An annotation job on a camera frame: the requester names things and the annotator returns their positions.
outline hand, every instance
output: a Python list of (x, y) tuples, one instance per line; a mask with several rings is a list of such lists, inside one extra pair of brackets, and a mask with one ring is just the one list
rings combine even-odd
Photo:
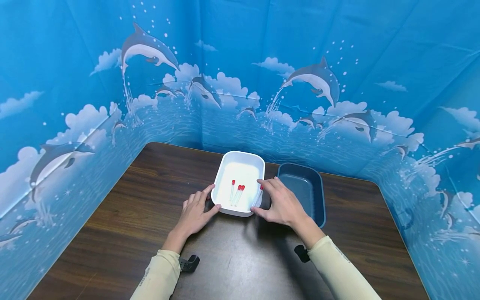
[(214, 187), (215, 185), (211, 184), (202, 192), (198, 191), (195, 194), (191, 194), (188, 200), (183, 202), (180, 219), (175, 228), (168, 234), (162, 250), (170, 250), (180, 254), (187, 238), (199, 232), (218, 213), (221, 208), (220, 204), (215, 205), (208, 212), (204, 212), (208, 193)]
[(255, 214), (268, 222), (275, 222), (290, 227), (294, 227), (295, 224), (308, 218), (300, 201), (278, 177), (268, 180), (259, 179), (257, 182), (263, 185), (264, 189), (270, 194), (272, 207), (269, 210), (252, 207), (250, 210)]
[(256, 215), (268, 222), (275, 222), (290, 226), (303, 241), (307, 249), (311, 249), (316, 242), (326, 235), (317, 226), (315, 221), (305, 213), (300, 201), (278, 178), (257, 180), (272, 198), (269, 210), (259, 207), (250, 208)]

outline dark blue tray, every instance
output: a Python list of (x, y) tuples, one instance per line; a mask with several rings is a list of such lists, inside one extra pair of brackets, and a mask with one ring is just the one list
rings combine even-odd
[(309, 167), (285, 163), (278, 168), (277, 176), (295, 194), (305, 212), (322, 228), (326, 215), (324, 184), (320, 174)]

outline dark brown table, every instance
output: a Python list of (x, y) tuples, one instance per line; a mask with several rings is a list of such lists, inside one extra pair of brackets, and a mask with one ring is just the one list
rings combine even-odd
[[(30, 300), (129, 299), (157, 249), (175, 226), (188, 195), (215, 179), (222, 156), (151, 143), (55, 262)], [(266, 164), (265, 177), (278, 165)], [(324, 232), (383, 300), (428, 299), (378, 187), (322, 174)], [(181, 274), (172, 299), (332, 299), (312, 263), (293, 252), (291, 230), (218, 214), (183, 250), (201, 261)]]

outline long sleeve shirt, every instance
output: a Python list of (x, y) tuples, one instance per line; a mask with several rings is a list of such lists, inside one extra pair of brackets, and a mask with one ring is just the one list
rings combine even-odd
[[(308, 251), (308, 256), (336, 300), (380, 299), (330, 237), (320, 239)], [(180, 276), (179, 257), (175, 252), (159, 250), (130, 300), (168, 300)]]

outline blue backdrop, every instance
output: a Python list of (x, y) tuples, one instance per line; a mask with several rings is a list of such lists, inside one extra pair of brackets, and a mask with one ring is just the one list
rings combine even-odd
[(477, 299), (479, 12), (0, 0), (0, 299), (27, 297), (152, 141), (372, 180), (431, 299)]

